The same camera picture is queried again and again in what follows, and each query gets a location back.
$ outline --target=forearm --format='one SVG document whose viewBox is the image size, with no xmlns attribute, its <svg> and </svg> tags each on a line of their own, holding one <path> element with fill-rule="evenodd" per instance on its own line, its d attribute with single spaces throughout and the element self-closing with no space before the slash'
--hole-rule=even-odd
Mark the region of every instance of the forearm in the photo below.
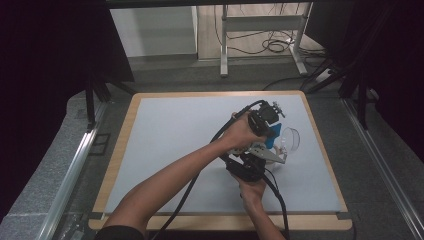
<svg viewBox="0 0 424 240">
<path fill-rule="evenodd" d="M 268 214 L 264 211 L 262 204 L 257 204 L 247 210 L 250 219 L 261 240 L 285 240 L 280 230 L 274 225 Z"/>
<path fill-rule="evenodd" d="M 204 167 L 231 148 L 230 142 L 218 139 L 168 165 L 134 187 L 122 199 L 105 226 L 127 225 L 144 233 L 153 214 Z"/>
</svg>

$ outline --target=white wall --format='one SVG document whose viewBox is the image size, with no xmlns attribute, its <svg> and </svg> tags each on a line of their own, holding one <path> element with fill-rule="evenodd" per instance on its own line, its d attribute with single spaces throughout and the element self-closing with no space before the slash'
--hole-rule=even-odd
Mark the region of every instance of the white wall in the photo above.
<svg viewBox="0 0 424 240">
<path fill-rule="evenodd" d="M 110 11 L 127 57 L 197 52 L 195 7 Z"/>
</svg>

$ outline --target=wooden table edge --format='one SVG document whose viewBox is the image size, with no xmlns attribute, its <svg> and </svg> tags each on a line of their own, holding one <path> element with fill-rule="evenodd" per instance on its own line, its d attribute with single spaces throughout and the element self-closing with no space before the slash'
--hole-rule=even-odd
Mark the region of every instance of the wooden table edge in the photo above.
<svg viewBox="0 0 424 240">
<path fill-rule="evenodd" d="M 128 107 L 127 114 L 125 116 L 124 122 L 121 127 L 121 131 L 119 133 L 117 142 L 115 144 L 115 149 L 113 150 L 111 160 L 109 163 L 109 166 L 106 170 L 106 174 L 104 177 L 104 180 L 102 182 L 102 185 L 100 187 L 98 196 L 96 198 L 96 202 L 93 207 L 94 213 L 101 213 L 102 219 L 89 219 L 89 226 L 93 230 L 101 229 L 103 224 L 107 220 L 107 216 L 104 213 L 104 210 L 106 208 L 107 199 L 109 199 L 110 192 L 112 191 L 114 182 L 116 181 L 117 175 L 119 171 L 113 171 L 114 168 L 119 170 L 119 167 L 122 163 L 122 159 L 124 157 L 125 148 L 127 146 L 129 135 L 131 133 L 135 118 L 137 116 L 137 110 L 139 108 L 139 105 L 143 98 L 177 98 L 177 97 L 222 97 L 222 96 L 268 96 L 268 95 L 300 95 L 302 98 L 303 104 L 305 106 L 305 109 L 308 113 L 308 117 L 310 119 L 312 128 L 314 130 L 315 136 L 317 138 L 318 144 L 321 148 L 321 151 L 323 153 L 324 161 L 326 163 L 328 172 L 330 174 L 331 180 L 333 182 L 333 186 L 335 188 L 337 197 L 340 201 L 341 205 L 341 212 L 347 212 L 347 206 L 344 201 L 343 195 L 340 191 L 339 185 L 337 183 L 333 168 L 331 167 L 331 163 L 328 159 L 327 152 L 325 150 L 324 144 L 322 142 L 321 136 L 318 132 L 318 128 L 316 126 L 315 120 L 313 118 L 311 109 L 309 107 L 308 101 L 306 99 L 306 96 L 301 91 L 239 91 L 239 92 L 173 92 L 173 93 L 137 93 L 133 96 L 130 106 Z M 279 226 L 279 220 L 275 216 L 270 216 L 271 219 L 274 221 L 274 223 Z M 202 217 L 202 219 L 207 220 L 204 222 L 211 222 L 211 221 L 217 221 L 219 219 L 219 222 L 223 222 L 222 217 L 225 217 L 226 219 L 232 219 L 244 222 L 245 224 L 250 224 L 251 222 L 246 221 L 246 216 L 239 216 L 239 215 L 225 215 L 225 216 L 178 216 L 172 224 L 170 225 L 169 229 L 180 229 L 182 230 L 184 227 L 179 226 L 178 221 L 185 222 L 185 226 L 187 226 L 188 221 L 193 221 L 193 219 L 198 219 L 199 217 Z M 352 221 L 350 219 L 347 220 L 339 220 L 336 216 L 336 213 L 334 214 L 325 214 L 325 215 L 289 215 L 289 226 L 290 229 L 297 229 L 297 230 L 348 230 L 352 226 Z M 160 228 L 155 225 L 155 223 L 160 223 L 163 221 L 164 218 L 168 218 L 168 216 L 154 216 L 149 222 L 148 229 L 149 230 L 155 230 L 157 228 Z M 323 221 L 323 218 L 325 218 L 327 221 L 331 220 L 331 226 L 327 226 Z M 221 230 L 252 230 L 251 227 L 248 226 L 238 226 L 237 229 L 234 229 L 233 227 L 229 227 L 228 224 L 218 224 L 217 226 L 209 226 L 210 224 L 206 224 L 204 227 L 197 227 L 195 230 L 219 230 L 219 227 L 221 227 Z"/>
</svg>

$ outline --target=black sleeve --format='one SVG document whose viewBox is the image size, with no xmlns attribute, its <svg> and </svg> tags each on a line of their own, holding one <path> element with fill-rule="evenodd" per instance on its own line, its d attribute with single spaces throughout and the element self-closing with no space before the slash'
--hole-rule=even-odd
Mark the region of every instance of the black sleeve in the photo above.
<svg viewBox="0 0 424 240">
<path fill-rule="evenodd" d="M 109 226 L 102 228 L 94 240 L 144 240 L 144 236 L 133 227 Z"/>
</svg>

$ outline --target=black curtain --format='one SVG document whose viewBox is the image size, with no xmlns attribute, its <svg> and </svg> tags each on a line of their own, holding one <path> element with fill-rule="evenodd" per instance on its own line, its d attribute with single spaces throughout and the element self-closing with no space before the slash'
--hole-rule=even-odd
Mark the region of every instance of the black curtain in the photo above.
<svg viewBox="0 0 424 240">
<path fill-rule="evenodd" d="M 3 217 L 51 145 L 67 101 L 84 90 L 88 77 L 133 76 L 102 1 L 2 1 L 0 32 Z"/>
<path fill-rule="evenodd" d="M 390 0 L 393 11 L 364 59 L 363 77 L 376 90 L 376 109 L 424 161 L 424 4 Z M 384 2 L 356 1 L 345 39 L 338 55 L 340 66 L 352 61 L 369 33 Z"/>
</svg>

